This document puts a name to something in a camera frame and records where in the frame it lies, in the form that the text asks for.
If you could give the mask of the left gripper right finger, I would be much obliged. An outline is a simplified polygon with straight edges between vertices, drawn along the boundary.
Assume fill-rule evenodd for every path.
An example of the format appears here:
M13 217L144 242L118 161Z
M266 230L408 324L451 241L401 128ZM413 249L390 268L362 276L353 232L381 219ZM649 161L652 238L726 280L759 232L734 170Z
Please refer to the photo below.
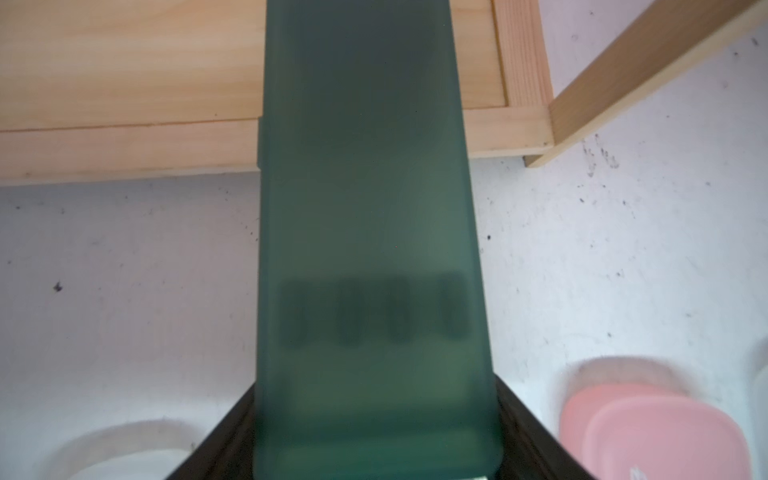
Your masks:
M593 480L499 377L495 387L503 457L497 480Z

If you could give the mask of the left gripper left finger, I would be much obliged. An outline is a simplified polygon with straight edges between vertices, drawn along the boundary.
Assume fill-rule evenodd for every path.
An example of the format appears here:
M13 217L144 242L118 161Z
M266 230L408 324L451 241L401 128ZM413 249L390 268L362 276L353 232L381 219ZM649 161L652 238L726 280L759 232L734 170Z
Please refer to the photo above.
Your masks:
M255 439L254 385L168 480L252 480Z

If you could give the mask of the pink pencil case bottom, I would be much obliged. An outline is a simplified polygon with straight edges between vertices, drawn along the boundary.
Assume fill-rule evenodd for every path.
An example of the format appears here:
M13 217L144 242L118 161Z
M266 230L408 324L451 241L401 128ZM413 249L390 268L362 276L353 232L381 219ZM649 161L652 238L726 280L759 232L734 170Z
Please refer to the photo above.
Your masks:
M740 427L721 410L658 386L601 384L563 406L559 441L597 479L751 479Z

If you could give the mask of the clear pencil case bottom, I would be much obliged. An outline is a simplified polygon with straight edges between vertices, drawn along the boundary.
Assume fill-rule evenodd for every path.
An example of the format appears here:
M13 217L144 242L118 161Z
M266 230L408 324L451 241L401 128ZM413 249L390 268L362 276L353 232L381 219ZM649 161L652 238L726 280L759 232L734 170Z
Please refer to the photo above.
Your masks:
M166 479L189 456L187 450L146 450L102 460L70 476L75 480Z

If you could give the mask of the dark green pencil case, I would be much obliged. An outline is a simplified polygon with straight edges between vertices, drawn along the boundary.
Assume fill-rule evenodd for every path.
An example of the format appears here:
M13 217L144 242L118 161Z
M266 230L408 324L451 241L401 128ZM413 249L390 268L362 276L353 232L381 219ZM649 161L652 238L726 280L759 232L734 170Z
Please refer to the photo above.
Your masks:
M258 162L254 477L493 475L449 4L269 2Z

